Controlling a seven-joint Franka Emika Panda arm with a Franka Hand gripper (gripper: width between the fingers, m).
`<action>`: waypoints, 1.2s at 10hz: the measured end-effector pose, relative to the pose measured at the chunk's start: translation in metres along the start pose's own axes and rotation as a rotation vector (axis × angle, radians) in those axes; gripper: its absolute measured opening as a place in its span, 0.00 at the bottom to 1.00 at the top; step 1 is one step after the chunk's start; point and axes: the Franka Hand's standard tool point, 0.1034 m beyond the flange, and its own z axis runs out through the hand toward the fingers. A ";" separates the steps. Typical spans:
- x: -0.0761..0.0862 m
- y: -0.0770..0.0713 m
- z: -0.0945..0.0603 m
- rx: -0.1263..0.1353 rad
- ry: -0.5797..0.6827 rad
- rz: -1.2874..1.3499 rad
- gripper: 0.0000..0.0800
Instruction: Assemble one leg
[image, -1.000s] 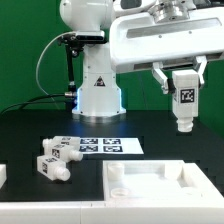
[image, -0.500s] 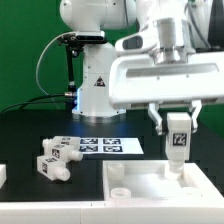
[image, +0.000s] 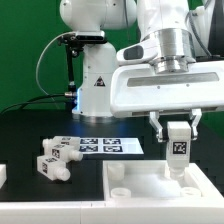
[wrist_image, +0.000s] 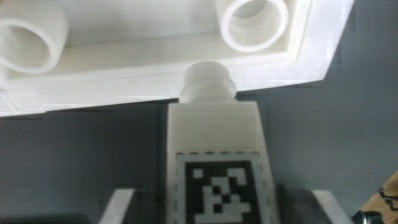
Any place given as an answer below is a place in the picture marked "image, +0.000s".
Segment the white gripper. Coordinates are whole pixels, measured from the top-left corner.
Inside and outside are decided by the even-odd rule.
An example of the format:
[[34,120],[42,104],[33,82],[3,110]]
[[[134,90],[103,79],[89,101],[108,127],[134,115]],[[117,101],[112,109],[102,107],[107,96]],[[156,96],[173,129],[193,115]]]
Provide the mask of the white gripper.
[[159,113],[190,112],[192,139],[196,140],[202,111],[224,110],[224,61],[193,63],[188,69],[182,73],[156,74],[149,64],[118,68],[111,81],[112,114],[118,118],[149,114],[156,138],[163,142]]

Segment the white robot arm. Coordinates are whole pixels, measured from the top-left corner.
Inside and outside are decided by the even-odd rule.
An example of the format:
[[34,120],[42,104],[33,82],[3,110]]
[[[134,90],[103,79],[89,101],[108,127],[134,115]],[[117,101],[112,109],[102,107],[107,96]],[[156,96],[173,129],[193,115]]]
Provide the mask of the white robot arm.
[[224,108],[224,53],[211,43],[215,31],[204,6],[194,12],[187,0],[62,0],[60,15],[82,44],[103,38],[103,31],[138,24],[139,42],[116,54],[119,67],[110,87],[116,117],[144,116],[157,129],[161,114],[191,114],[191,133],[204,111]]

